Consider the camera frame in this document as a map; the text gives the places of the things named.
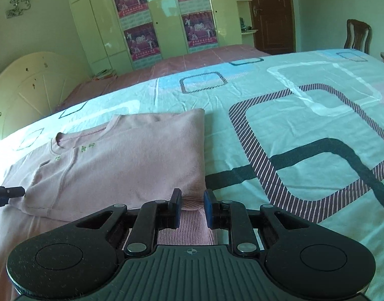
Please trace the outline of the cream glossy wardrobe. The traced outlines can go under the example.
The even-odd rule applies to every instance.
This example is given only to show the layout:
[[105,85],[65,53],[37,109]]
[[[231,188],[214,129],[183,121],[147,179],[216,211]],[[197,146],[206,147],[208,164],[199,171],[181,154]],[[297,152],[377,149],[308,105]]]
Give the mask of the cream glossy wardrobe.
[[[117,74],[210,48],[243,44],[236,0],[147,0],[148,9],[119,18],[114,0],[68,0],[78,36],[93,73],[115,69]],[[218,44],[189,50],[182,16],[211,11]],[[132,60],[124,31],[153,23],[160,54]]]

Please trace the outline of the cream wooden headboard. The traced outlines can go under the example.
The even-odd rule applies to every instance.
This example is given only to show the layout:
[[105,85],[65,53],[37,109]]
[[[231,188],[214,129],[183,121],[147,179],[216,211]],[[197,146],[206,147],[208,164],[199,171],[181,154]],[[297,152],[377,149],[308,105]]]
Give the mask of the cream wooden headboard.
[[12,62],[0,73],[0,141],[53,114],[87,81],[80,62],[54,52],[35,52]]

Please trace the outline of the corner shelf unit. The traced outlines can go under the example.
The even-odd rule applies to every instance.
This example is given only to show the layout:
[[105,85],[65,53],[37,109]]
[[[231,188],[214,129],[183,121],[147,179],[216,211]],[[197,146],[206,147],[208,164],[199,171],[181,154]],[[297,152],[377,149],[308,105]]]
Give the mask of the corner shelf unit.
[[242,30],[243,44],[255,47],[255,34],[257,29],[252,20],[252,0],[236,0],[238,7],[238,15],[243,21],[244,29]]

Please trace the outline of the patterned light blue bedsheet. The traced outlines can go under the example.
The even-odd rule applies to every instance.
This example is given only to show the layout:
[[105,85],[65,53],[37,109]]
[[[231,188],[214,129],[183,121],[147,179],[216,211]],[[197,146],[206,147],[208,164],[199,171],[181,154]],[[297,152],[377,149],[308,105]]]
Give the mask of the patterned light blue bedsheet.
[[53,116],[0,142],[0,182],[27,187],[55,137],[119,114],[205,111],[206,185],[250,208],[269,201],[363,244],[368,296],[384,300],[384,64],[355,50],[251,57],[127,87],[83,84]]

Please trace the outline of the dark brown wooden door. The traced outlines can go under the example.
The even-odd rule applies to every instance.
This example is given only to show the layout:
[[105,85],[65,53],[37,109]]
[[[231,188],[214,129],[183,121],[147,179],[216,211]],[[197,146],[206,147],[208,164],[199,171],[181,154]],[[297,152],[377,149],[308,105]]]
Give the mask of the dark brown wooden door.
[[293,0],[251,0],[255,47],[267,54],[295,52]]

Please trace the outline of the lower left purple poster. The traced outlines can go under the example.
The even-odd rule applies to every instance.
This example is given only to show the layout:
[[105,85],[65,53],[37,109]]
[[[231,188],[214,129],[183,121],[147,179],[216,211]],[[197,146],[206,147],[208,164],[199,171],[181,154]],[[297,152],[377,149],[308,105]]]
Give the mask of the lower left purple poster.
[[133,61],[160,54],[153,23],[127,29],[124,36]]

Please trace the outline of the wall lamp with two shades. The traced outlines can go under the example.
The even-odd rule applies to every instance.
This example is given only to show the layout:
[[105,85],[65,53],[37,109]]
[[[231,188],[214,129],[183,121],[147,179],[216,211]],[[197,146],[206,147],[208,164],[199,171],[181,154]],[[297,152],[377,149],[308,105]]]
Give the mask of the wall lamp with two shades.
[[6,11],[6,18],[14,18],[23,15],[31,8],[31,0],[10,0],[12,8]]

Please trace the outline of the dark wooden chair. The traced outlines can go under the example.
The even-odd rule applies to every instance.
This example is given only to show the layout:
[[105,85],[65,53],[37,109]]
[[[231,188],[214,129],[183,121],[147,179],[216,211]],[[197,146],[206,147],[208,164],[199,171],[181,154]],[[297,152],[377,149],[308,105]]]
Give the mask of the dark wooden chair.
[[369,24],[355,19],[347,20],[345,49],[355,49],[369,54],[371,39],[372,28]]

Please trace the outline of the stack of papers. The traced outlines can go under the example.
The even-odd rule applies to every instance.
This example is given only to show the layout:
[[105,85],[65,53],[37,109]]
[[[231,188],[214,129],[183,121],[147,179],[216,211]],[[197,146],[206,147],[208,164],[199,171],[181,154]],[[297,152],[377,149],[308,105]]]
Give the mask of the stack of papers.
[[98,81],[98,80],[105,80],[108,78],[116,78],[116,70],[115,69],[104,69],[101,72],[98,72],[92,77],[93,81]]

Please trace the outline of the pink plaid bed cover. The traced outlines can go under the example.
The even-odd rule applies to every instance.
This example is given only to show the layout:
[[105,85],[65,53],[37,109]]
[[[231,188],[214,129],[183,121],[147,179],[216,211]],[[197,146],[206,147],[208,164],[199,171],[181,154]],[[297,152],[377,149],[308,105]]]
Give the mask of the pink plaid bed cover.
[[161,60],[152,67],[146,67],[121,76],[115,75],[102,80],[91,80],[77,85],[69,96],[58,106],[54,113],[63,111],[73,105],[87,100],[113,93],[114,91],[134,86],[148,80],[157,79],[172,74],[208,67],[211,65],[242,60],[246,58],[259,58],[269,54],[252,46],[240,44],[210,48],[192,54],[176,56]]

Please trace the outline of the pink sweatshirt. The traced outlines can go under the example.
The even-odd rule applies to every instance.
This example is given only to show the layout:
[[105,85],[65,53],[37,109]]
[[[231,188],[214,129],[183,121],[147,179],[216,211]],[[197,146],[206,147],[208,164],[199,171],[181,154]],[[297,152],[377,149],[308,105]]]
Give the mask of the pink sweatshirt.
[[204,111],[115,115],[109,122],[58,133],[9,167],[5,187],[22,198],[0,209],[0,300],[16,291],[6,272],[19,243],[113,204],[137,209],[182,192],[176,230],[158,235],[163,245],[213,245],[204,214]]

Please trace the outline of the lower right purple poster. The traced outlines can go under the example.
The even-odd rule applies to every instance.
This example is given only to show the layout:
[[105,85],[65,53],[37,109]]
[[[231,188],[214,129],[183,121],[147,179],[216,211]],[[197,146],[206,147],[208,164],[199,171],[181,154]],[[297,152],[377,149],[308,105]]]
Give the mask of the lower right purple poster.
[[185,14],[182,16],[182,21],[189,50],[218,44],[211,11]]

